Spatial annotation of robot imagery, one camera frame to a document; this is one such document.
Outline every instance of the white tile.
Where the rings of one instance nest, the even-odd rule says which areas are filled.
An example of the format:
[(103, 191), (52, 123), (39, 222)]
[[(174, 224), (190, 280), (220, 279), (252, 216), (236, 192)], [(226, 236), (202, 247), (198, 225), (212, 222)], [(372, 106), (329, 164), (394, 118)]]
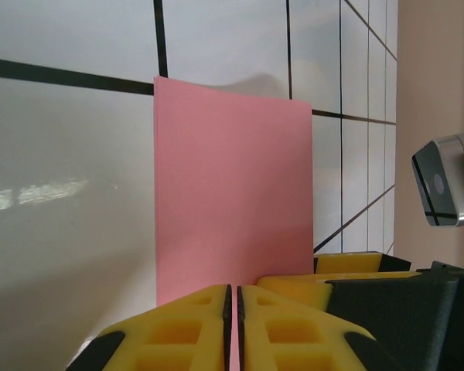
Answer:
[(339, 3), (296, 0), (290, 19), (293, 97), (340, 112)]
[(387, 0), (370, 0), (370, 27), (385, 42)]
[(153, 4), (0, 0), (0, 59), (152, 82)]
[(349, 0), (359, 14), (368, 22), (368, 0)]
[(323, 246), (317, 254), (338, 254), (342, 252), (342, 233), (337, 234)]
[(313, 116), (312, 127), (316, 247), (342, 226), (340, 221), (340, 120)]
[(384, 252), (384, 199), (368, 209), (368, 251)]
[(367, 251), (367, 213), (361, 214), (342, 234), (344, 253)]
[(164, 0), (169, 77), (288, 97), (284, 0)]
[(385, 189), (395, 183), (395, 129), (394, 125), (385, 125)]
[(370, 33), (369, 117), (385, 120), (385, 48)]
[(392, 189), (384, 196), (384, 251), (388, 251), (394, 242), (394, 201), (395, 191)]
[(0, 79), (0, 369), (65, 369), (154, 307), (152, 107)]
[(387, 52), (387, 71), (386, 71), (386, 110), (385, 117), (387, 121), (395, 122), (396, 103), (397, 103), (397, 61)]
[(343, 120), (343, 223), (367, 202), (367, 123)]
[(370, 123), (368, 138), (368, 200), (371, 203), (385, 191), (385, 125)]
[(387, 48), (397, 56), (398, 0), (387, 0)]
[(367, 117), (368, 28), (342, 2), (342, 112)]

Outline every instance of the camera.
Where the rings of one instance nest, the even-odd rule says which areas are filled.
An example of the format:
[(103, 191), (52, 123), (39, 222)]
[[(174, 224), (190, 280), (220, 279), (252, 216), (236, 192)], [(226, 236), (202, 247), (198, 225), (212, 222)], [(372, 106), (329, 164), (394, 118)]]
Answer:
[(464, 226), (464, 134), (430, 141), (412, 156), (426, 220)]

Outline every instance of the white wall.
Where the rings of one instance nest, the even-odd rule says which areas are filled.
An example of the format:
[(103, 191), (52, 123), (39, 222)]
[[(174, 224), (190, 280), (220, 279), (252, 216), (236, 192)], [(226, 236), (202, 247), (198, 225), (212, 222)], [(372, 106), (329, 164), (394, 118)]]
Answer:
[[(289, 3), (291, 79), (285, 0), (163, 0), (169, 76), (311, 103), (316, 246), (388, 251), (397, 0)], [(0, 370), (62, 369), (155, 305), (153, 97), (4, 61), (150, 87), (153, 2), (0, 0)]]
[(464, 228), (427, 224), (411, 169), (428, 141), (464, 132), (464, 0), (399, 4), (395, 253), (464, 266)]

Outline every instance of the beige wall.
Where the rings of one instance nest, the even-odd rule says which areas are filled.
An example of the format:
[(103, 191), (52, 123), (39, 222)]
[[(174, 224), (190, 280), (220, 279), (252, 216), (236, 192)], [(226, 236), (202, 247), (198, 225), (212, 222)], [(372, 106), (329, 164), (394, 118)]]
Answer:
[(411, 169), (427, 141), (464, 131), (464, 0), (399, 3), (394, 252), (464, 266), (464, 228), (427, 224)]

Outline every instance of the pink paper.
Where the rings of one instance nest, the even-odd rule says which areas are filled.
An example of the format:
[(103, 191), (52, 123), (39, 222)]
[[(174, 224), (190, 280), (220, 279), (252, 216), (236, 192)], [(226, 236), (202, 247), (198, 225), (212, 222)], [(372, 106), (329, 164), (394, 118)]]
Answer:
[(158, 305), (312, 273), (311, 117), (304, 102), (155, 78)]

